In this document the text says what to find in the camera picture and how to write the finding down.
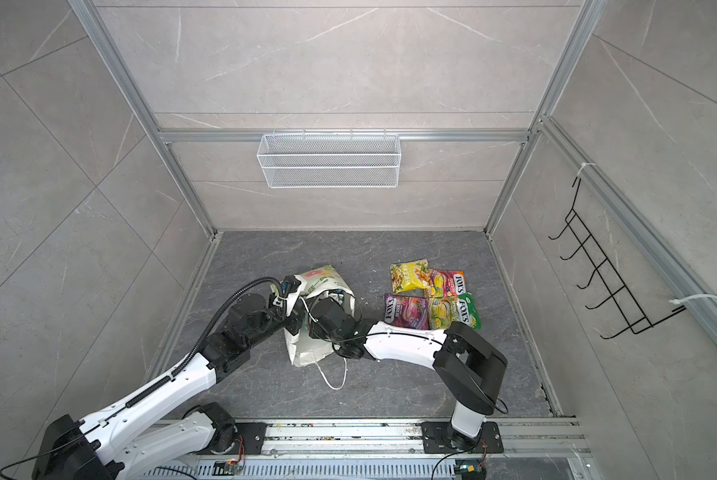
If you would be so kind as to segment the floral paper gift bag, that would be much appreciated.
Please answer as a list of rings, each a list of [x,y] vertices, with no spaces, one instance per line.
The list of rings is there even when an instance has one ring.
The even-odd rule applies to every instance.
[[[326,386],[340,391],[346,383],[348,363],[344,360],[342,383],[334,386],[322,371],[320,361],[334,352],[342,322],[356,313],[356,297],[332,265],[304,272],[296,279],[302,285],[292,315],[302,324],[295,334],[284,332],[290,364],[298,368],[316,365]]]

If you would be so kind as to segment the purple snack packet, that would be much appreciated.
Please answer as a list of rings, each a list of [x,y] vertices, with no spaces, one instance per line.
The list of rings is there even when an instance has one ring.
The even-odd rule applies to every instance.
[[[426,298],[386,294],[384,322],[402,328],[428,330],[429,302]]]

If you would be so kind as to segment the yellow green snack packet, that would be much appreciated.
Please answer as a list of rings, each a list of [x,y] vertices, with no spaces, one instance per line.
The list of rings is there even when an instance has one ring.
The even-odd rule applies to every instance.
[[[426,259],[392,264],[390,274],[394,294],[425,290],[431,287],[431,272]]]

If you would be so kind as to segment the orange pink Fox's candy packet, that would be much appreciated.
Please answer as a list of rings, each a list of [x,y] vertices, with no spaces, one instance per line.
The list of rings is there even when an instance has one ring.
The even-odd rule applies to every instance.
[[[464,272],[459,270],[432,270],[426,298],[459,297],[468,292]]]

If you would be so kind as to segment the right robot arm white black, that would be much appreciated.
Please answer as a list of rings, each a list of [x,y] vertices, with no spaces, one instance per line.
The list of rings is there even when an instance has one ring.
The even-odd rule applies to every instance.
[[[436,372],[456,400],[443,434],[447,449],[474,450],[481,444],[486,418],[508,412],[500,400],[507,358],[462,322],[444,330],[418,330],[358,320],[338,301],[326,297],[312,302],[308,331],[330,342],[334,353],[346,360],[394,360]]]

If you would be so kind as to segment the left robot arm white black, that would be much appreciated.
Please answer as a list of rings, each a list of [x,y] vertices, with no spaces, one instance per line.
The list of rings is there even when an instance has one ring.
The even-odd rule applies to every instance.
[[[234,294],[208,331],[176,366],[139,390],[88,414],[52,422],[32,470],[34,479],[132,479],[194,452],[244,451],[234,417],[212,402],[164,427],[166,414],[219,384],[272,334],[302,326],[300,294]]]

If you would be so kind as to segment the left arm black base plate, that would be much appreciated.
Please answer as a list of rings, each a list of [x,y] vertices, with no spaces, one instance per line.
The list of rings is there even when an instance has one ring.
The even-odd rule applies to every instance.
[[[200,455],[260,455],[266,439],[268,424],[264,422],[242,422],[233,428],[220,428],[205,448],[196,451]]]

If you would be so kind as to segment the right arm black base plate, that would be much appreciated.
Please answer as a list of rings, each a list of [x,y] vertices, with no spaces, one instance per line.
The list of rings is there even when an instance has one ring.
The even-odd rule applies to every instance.
[[[505,452],[502,434],[495,422],[484,422],[476,438],[470,438],[454,430],[450,422],[428,421],[422,422],[420,426],[426,454],[456,452],[503,454]]]

